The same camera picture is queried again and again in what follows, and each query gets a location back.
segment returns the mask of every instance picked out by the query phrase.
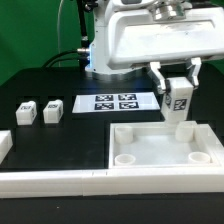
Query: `cable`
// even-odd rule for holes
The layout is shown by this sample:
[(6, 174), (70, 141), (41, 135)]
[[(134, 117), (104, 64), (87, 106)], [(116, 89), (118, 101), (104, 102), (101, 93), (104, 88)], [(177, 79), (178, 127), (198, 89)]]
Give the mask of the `cable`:
[(54, 64), (56, 64), (57, 62), (61, 62), (61, 61), (72, 61), (72, 60), (79, 60), (79, 58), (78, 58), (78, 57), (72, 57), (72, 58), (59, 58), (59, 59), (53, 61), (53, 62), (49, 65), (49, 67), (52, 67), (52, 66), (53, 66)]
[(80, 23), (80, 30), (81, 30), (81, 45), (82, 47), (89, 47), (89, 39), (86, 31), (86, 22), (85, 16), (82, 8), (82, 0), (76, 0), (78, 13), (79, 13), (79, 23)]
[(47, 60), (44, 65), (42, 66), (42, 68), (46, 68), (51, 62), (53, 62), (55, 59), (60, 58), (64, 55), (68, 55), (68, 54), (74, 54), (77, 53), (77, 50), (70, 50), (70, 51), (63, 51), (59, 54), (56, 54), (55, 56), (51, 57), (49, 60)]
[(64, 0), (61, 0), (58, 9), (58, 21), (57, 21), (58, 53), (61, 53), (61, 12), (64, 2), (65, 2)]

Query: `white cube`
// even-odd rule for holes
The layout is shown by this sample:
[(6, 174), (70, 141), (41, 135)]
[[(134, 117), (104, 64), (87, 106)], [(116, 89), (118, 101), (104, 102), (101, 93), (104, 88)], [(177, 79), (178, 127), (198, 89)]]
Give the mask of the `white cube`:
[(29, 101), (22, 103), (16, 111), (18, 125), (31, 125), (37, 115), (36, 103)]
[(59, 123), (63, 115), (63, 102), (61, 100), (49, 101), (44, 108), (44, 122), (46, 124)]
[(0, 131), (0, 164), (12, 147), (12, 135), (10, 131)]

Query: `white plastic tray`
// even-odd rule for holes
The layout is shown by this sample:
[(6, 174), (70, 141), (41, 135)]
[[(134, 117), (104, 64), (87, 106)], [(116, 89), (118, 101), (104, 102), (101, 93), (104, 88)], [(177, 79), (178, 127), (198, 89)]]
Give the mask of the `white plastic tray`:
[[(216, 152), (222, 145), (209, 125), (197, 125), (194, 121), (184, 123), (193, 131), (191, 141), (177, 140), (177, 126), (164, 122), (112, 124), (109, 168), (221, 166), (223, 158), (218, 158)], [(116, 141), (118, 129), (123, 129), (123, 140), (126, 142), (122, 143), (122, 139)], [(133, 135), (129, 142), (127, 139), (130, 137), (125, 135), (127, 129), (132, 129)], [(201, 156), (207, 154), (210, 161), (205, 163), (203, 158), (201, 161), (198, 158), (197, 163), (192, 163), (190, 158), (196, 155), (193, 152)]]

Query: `black table surface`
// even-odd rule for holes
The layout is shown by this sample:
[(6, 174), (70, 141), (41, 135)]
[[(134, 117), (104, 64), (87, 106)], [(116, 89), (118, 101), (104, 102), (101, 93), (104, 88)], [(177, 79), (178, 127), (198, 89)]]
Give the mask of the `black table surface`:
[[(183, 66), (164, 67), (165, 77), (183, 76)], [(224, 144), (224, 75), (202, 66), (188, 119), (208, 123)], [(76, 95), (150, 92), (144, 74), (107, 83), (84, 78), (77, 68), (26, 69), (0, 87), (0, 130), (11, 130), (13, 147), (0, 172), (105, 169), (109, 127), (116, 122), (161, 121), (160, 111), (72, 114)], [(61, 99), (59, 124), (46, 125), (42, 111), (49, 100)], [(37, 103), (31, 126), (17, 126), (22, 102)], [(0, 200), (0, 223), (224, 223), (224, 194), (148, 194)]]

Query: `marker sheet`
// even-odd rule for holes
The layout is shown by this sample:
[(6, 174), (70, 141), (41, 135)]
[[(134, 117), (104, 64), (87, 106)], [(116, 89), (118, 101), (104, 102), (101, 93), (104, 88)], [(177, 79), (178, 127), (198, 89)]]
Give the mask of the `marker sheet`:
[(159, 110), (159, 104), (153, 92), (119, 93), (100, 95), (77, 95), (73, 113)]

